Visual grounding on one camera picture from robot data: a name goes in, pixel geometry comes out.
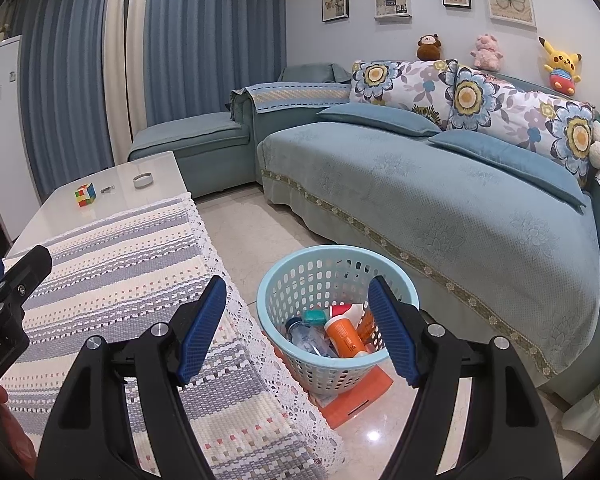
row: floral cushion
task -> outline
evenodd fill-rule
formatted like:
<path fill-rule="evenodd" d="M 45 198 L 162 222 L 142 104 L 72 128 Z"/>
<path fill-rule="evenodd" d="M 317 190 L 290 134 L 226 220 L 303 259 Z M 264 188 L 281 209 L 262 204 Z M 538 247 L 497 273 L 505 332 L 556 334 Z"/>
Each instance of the floral cushion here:
<path fill-rule="evenodd" d="M 351 79 L 352 103 L 403 108 L 446 130 L 458 61 L 357 61 Z"/>
<path fill-rule="evenodd" d="M 584 187 L 593 119 L 588 104 L 523 92 L 464 66 L 458 69 L 447 129 L 474 130 L 552 158 Z"/>

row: monkey plush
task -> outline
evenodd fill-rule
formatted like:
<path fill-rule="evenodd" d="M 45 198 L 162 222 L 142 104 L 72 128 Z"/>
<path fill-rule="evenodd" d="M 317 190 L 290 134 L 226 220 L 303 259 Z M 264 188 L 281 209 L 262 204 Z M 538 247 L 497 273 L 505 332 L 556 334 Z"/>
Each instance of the monkey plush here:
<path fill-rule="evenodd" d="M 421 37 L 418 42 L 418 59 L 421 61 L 439 60 L 440 47 L 442 47 L 442 43 L 440 43 L 437 34 Z"/>

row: refrigerator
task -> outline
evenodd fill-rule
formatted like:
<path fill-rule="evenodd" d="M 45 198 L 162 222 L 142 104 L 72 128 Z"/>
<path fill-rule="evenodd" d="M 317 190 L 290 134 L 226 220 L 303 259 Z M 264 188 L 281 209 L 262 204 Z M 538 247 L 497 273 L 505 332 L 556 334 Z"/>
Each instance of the refrigerator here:
<path fill-rule="evenodd" d="M 0 223 L 13 242 L 40 209 L 22 130 L 20 36 L 0 42 Z"/>

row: teal bottle cap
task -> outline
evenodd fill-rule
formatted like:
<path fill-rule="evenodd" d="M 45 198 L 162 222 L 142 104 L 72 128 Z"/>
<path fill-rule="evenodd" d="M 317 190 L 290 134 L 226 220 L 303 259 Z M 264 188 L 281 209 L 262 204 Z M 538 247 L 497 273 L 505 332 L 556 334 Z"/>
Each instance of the teal bottle cap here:
<path fill-rule="evenodd" d="M 302 322 L 311 326 L 323 326 L 327 322 L 327 315 L 323 310 L 305 310 Z"/>

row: rubik's cube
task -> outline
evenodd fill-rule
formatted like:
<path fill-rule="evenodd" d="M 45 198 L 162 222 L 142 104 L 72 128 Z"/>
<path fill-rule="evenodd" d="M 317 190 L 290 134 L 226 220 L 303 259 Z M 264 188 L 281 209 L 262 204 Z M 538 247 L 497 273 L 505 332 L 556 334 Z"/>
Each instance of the rubik's cube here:
<path fill-rule="evenodd" d="M 89 205 L 96 200 L 96 191 L 93 189 L 93 184 L 85 184 L 80 186 L 75 192 L 75 199 L 80 207 Z"/>

